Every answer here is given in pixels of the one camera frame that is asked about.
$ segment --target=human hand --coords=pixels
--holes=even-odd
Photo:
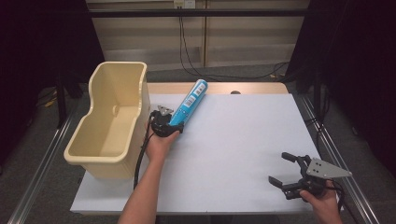
[[[152,131],[150,126],[148,136],[152,136],[150,137],[146,148],[146,154],[148,155],[149,161],[164,161],[170,146],[177,139],[179,134],[180,132],[176,131],[167,137],[160,137]]]
[[[326,181],[326,186],[333,188],[332,181]],[[301,190],[300,195],[314,208],[315,216],[320,224],[343,223],[338,212],[337,198],[334,190],[325,189],[325,194],[316,198],[306,190]]]

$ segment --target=gray floor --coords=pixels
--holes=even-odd
[[[220,74],[225,76],[256,77],[271,73],[273,66],[252,65],[236,67],[218,67],[210,69],[199,69],[203,74]],[[192,76],[183,70],[157,71],[148,73],[149,82],[172,82],[172,81],[195,81],[197,76]],[[221,81],[275,81],[275,78],[262,77],[254,79],[215,77]],[[295,93],[294,83],[287,84],[288,90]],[[308,119],[302,103],[301,96],[294,94],[297,105],[301,108],[303,119]],[[70,129],[74,130],[79,118],[83,116],[89,104],[78,100],[67,99],[68,108],[77,105],[77,112],[73,117]],[[4,172],[0,176],[0,223],[7,223],[22,194],[27,189],[35,170],[44,157],[52,137],[56,133],[57,126],[56,104],[50,107],[39,106],[34,115],[32,124],[25,136],[17,145],[7,163],[4,165]],[[359,183],[362,192],[367,197],[373,207],[380,223],[394,223],[396,215],[396,180],[373,156],[366,141],[352,132],[353,124],[345,117],[336,102],[331,103],[330,111],[325,119],[325,127],[332,136],[332,140],[337,145],[341,155],[354,178]],[[313,140],[316,139],[316,132],[313,125],[308,127]],[[69,211],[71,203],[78,190],[79,179],[84,174],[84,170],[78,166],[71,166],[64,161],[63,152],[67,139],[70,139],[71,132],[64,137],[58,150],[55,151],[50,169],[47,172],[44,182],[39,187],[34,202],[25,219],[25,223],[116,223],[117,216],[90,217],[74,214]],[[325,160],[329,159],[322,144],[319,150],[324,154]],[[352,207],[355,216],[359,212],[350,197],[346,198],[347,203]],[[271,223],[266,216],[235,217],[234,224],[237,223]],[[312,214],[296,214],[278,216],[280,223],[316,223]],[[345,223],[353,223],[347,211],[342,213]],[[161,223],[210,223],[209,217],[161,217]]]

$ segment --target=barcode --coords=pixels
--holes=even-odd
[[[194,102],[195,102],[195,97],[193,97],[193,96],[190,96],[189,98],[187,98],[185,101],[184,101],[184,105],[186,106],[186,107],[190,107]]]
[[[205,89],[205,84],[201,83],[197,89],[195,89],[194,94],[199,96],[201,92]]]

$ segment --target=human arm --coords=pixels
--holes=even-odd
[[[146,149],[149,159],[148,168],[125,204],[119,223],[151,224],[155,222],[163,164],[170,146],[178,135],[179,132],[172,133],[165,138],[152,135]]]
[[[332,181],[326,181],[328,188],[333,188]],[[315,216],[319,224],[343,223],[338,211],[337,198],[334,190],[326,189],[325,194],[316,198],[306,190],[301,190],[300,195],[314,208]]]

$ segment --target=blue tube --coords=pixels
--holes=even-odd
[[[203,79],[197,80],[190,93],[186,96],[186,98],[183,100],[183,103],[178,107],[177,111],[172,116],[171,120],[169,121],[169,125],[174,126],[180,124],[181,122],[184,122],[184,125],[186,125],[187,121],[191,117],[191,114],[201,102],[202,98],[204,98],[206,90],[207,82]]]

